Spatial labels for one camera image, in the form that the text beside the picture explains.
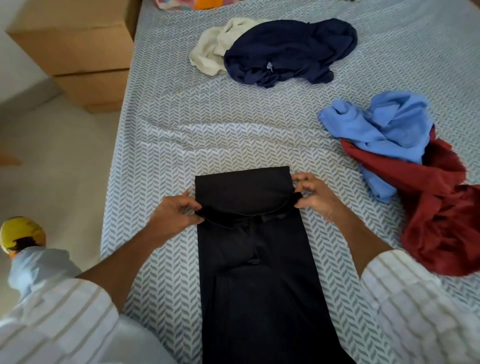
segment forearm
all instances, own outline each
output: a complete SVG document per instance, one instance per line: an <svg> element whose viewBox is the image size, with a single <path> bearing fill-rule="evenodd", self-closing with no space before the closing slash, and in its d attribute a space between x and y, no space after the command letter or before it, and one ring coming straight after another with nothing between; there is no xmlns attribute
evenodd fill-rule
<svg viewBox="0 0 480 364"><path fill-rule="evenodd" d="M387 243L371 232L363 221L345 205L338 208L338 212L333 216L332 221L348 243L359 277L361 277L366 266L378 254L392 250Z"/></svg>
<svg viewBox="0 0 480 364"><path fill-rule="evenodd" d="M157 241L152 239L145 229L139 231L111 256L77 278L102 287L120 312L138 271L155 248L166 242L166 239L163 242L159 242L158 238Z"/></svg>

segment gray chevron pattern sheet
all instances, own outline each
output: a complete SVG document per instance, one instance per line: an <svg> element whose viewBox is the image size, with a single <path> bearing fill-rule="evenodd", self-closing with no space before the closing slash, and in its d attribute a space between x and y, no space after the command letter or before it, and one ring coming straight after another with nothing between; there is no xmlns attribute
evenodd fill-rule
<svg viewBox="0 0 480 364"><path fill-rule="evenodd" d="M332 17L350 22L359 45L335 63L333 82L289 80L271 89L210 77L188 53L200 34L230 17ZM103 225L106 257L144 224L162 196L194 193L195 175L289 165L324 179L392 246L403 224L398 199L369 196L358 165L317 121L341 97L362 106L392 89L424 93L440 138L480 182L480 11L468 0L246 0L206 12L142 6L121 113ZM302 211L332 321L357 363L396 363L337 229ZM443 278L480 315L480 276ZM155 333L179 363L202 360L196 228L157 249L138 274L124 312Z"/></svg>

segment folded black pants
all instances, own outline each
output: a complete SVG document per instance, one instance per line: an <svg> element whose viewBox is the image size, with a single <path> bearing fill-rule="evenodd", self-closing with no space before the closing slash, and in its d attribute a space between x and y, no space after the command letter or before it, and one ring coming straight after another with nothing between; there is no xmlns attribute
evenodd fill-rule
<svg viewBox="0 0 480 364"><path fill-rule="evenodd" d="M354 363L330 320L289 167L195 185L203 363Z"/></svg>

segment orange fabric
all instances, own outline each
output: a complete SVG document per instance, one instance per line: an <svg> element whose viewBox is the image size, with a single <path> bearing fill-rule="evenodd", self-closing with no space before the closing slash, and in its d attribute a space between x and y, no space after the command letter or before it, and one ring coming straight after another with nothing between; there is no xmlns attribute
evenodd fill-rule
<svg viewBox="0 0 480 364"><path fill-rule="evenodd" d="M345 152L398 189L407 224L401 242L431 272L464 276L480 270L480 185L462 184L465 167L432 129L423 165L358 149Z"/></svg>
<svg viewBox="0 0 480 364"><path fill-rule="evenodd" d="M222 6L223 0L197 0L195 10L206 10Z"/></svg>

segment navy blue cloth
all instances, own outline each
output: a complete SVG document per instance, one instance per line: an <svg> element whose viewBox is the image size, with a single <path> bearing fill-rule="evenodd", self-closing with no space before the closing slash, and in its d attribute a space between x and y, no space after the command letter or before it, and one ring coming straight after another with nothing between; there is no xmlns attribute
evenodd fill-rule
<svg viewBox="0 0 480 364"><path fill-rule="evenodd" d="M256 25L224 56L229 75L242 84L273 87L293 77L329 83L329 66L357 46L357 31L338 19L318 23L275 20Z"/></svg>
<svg viewBox="0 0 480 364"><path fill-rule="evenodd" d="M335 138L346 138L358 149L421 164L433 127L427 107L424 95L387 91L374 96L367 110L335 100L318 120ZM363 167L361 172L372 196L390 202L396 188Z"/></svg>

